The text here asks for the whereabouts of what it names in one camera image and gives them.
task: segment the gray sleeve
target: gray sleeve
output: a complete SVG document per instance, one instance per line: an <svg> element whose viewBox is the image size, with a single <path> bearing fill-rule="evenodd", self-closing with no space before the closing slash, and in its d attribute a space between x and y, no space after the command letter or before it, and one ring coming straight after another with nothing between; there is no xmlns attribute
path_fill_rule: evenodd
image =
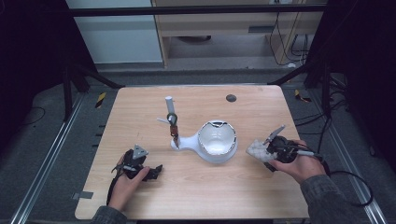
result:
<svg viewBox="0 0 396 224"><path fill-rule="evenodd" d="M124 224L126 223L126 216L117 209L108 206L101 206L96 211L91 223Z"/></svg>
<svg viewBox="0 0 396 224"><path fill-rule="evenodd" d="M359 223L344 194L327 175L316 175L301 184L311 223Z"/></svg>

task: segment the floor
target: floor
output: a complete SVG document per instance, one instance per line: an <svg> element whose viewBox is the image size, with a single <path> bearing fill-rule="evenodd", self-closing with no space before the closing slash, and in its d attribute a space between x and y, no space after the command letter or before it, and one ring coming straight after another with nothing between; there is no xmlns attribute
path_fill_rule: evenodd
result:
<svg viewBox="0 0 396 224"><path fill-rule="evenodd" d="M304 39L299 37L294 48L301 49L303 44ZM290 55L294 57L295 62L289 66L276 64L272 51L262 35L212 36L206 41L201 37L174 38L169 56L166 68L139 68L129 73L103 71L102 74L128 86L262 84L283 77L293 66L299 66L299 63L303 62L301 57ZM29 215L27 223L87 222L76 220L74 217L78 203L74 198L76 193L82 191L97 145L100 143L100 135L117 95L117 90L112 90L91 78L88 80L92 85L88 93L80 94L73 91L74 101L81 100L81 106L75 121L67 129L65 139L57 138L64 126L62 86L43 91L35 98L34 107L26 117L25 124L9 144L12 153L0 163L0 223L8 223L14 217L26 196L31 196L28 198L34 202L26 207ZM320 88L306 90L302 87L303 80L304 75L300 75L282 86L296 124L309 120L309 116L321 113ZM296 99L296 89L303 98L310 98L312 102ZM95 108L98 95L104 91L104 103L99 109ZM341 94L335 94L332 104L342 102L343 99ZM393 199L396 175L380 154L377 157L370 155L369 146L361 130L347 112L347 104L340 104L333 109L332 125L320 140L319 134L316 133L320 133L324 121L320 118L308 125L298 126L297 129L309 146L321 148L332 170L357 171L372 186L374 202L365 208L351 209L359 215L362 223L396 223L396 215L393 212L396 210L396 202ZM49 170L44 173L45 181L37 189L37 194L28 195L36 175L42 171L40 168L43 161L47 161L54 141L58 144L59 151L51 154L54 160L48 163ZM347 176L334 176L333 180L348 200L358 203L367 199L367 190L359 180ZM373 215L375 211L379 211L380 214Z"/></svg>

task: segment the black tripod leg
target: black tripod leg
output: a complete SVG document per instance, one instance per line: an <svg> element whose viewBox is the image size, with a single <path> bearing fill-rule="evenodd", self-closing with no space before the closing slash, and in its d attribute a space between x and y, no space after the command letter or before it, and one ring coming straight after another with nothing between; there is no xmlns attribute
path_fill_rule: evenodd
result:
<svg viewBox="0 0 396 224"><path fill-rule="evenodd" d="M97 73L95 73L95 72L93 72L93 71L91 71L91 70L85 68L85 67L82 66L82 65L75 64L75 67L76 67L79 71L81 71L82 73L84 73L84 74L86 74L86 75L88 75L88 76L90 76L90 77L93 77L93 78L95 78L96 80L98 80L98 81L100 81L100 82L106 84L108 87L111 87L111 88L113 88L113 89L120 89L120 88L125 87L124 85L117 84L117 83L115 83L115 82L112 82L112 81L108 80L108 79L105 78L105 77L100 76L99 74L97 74Z"/></svg>
<svg viewBox="0 0 396 224"><path fill-rule="evenodd" d="M70 76L68 68L62 71L62 80L64 83L64 121L67 121L72 113L72 89L70 86Z"/></svg>

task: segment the human hand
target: human hand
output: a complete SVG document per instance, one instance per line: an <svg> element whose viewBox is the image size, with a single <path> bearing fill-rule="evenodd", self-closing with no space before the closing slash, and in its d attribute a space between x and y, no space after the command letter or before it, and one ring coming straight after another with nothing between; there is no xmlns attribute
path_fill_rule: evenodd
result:
<svg viewBox="0 0 396 224"><path fill-rule="evenodd" d="M303 140L293 140L299 146L306 146ZM307 178L314 175L326 175L323 165L314 157L297 155L296 159L291 163L283 163L280 161L268 161L278 171L291 175L297 183L303 183Z"/></svg>
<svg viewBox="0 0 396 224"><path fill-rule="evenodd" d="M122 159L123 156L120 158L118 164L122 163ZM133 179L128 178L126 174L121 175L114 186L113 192L111 193L111 199L108 206L122 211L131 199L137 189L137 186L142 182L148 172L149 167L146 166Z"/></svg>

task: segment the gray carpet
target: gray carpet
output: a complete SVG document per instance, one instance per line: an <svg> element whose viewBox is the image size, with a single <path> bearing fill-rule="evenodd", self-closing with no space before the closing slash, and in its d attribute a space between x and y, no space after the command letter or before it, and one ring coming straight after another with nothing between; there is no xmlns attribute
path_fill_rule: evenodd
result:
<svg viewBox="0 0 396 224"><path fill-rule="evenodd" d="M180 71L169 74L142 72L129 76L126 76L126 74L107 74L106 76L120 84L133 86L265 83L276 79L282 73L287 73L286 71L276 72L275 70L271 72L246 69L230 73L219 70L198 73ZM78 222L74 216L78 201L73 200L72 195L83 189L96 151L96 146L93 145L98 145L100 142L100 136L96 135L103 132L102 125L106 125L117 93L117 91L94 80L90 80L90 83L92 87L89 93L84 96L77 120L70 130L49 178L29 216L30 222ZM98 95L103 91L106 92L104 103L101 108L94 108ZM319 113L315 104L295 99L293 89L284 89L283 91L294 119ZM302 90L302 95L310 97L311 92L311 90ZM342 96L334 97L334 102L341 99ZM21 203L62 125L64 115L62 86L56 86L39 93L35 98L34 106L44 108L45 115L43 116L42 109L32 108L26 122L32 122L43 116L42 119L33 124L21 126L20 131L14 137L14 141L9 145L10 153L1 161L0 207L2 209L0 209L0 219L5 223L12 217ZM389 169L383 158L370 156L367 143L359 128L343 106L334 110L332 117L332 124L337 127L337 130L343 136L353 161L357 163L363 177L372 186L375 199L388 222L396 223L396 215L393 213L396 209L396 202L392 197L396 190L395 174ZM318 135L307 133L319 133L323 124L323 120L319 119L316 122L298 127L301 138L306 140L312 148L318 148ZM343 169L337 154L334 152L332 139L329 135L324 135L320 148L331 170ZM350 201L358 202L347 177L336 176L334 181ZM358 214L362 223L370 222L363 208L353 207L351 209Z"/></svg>

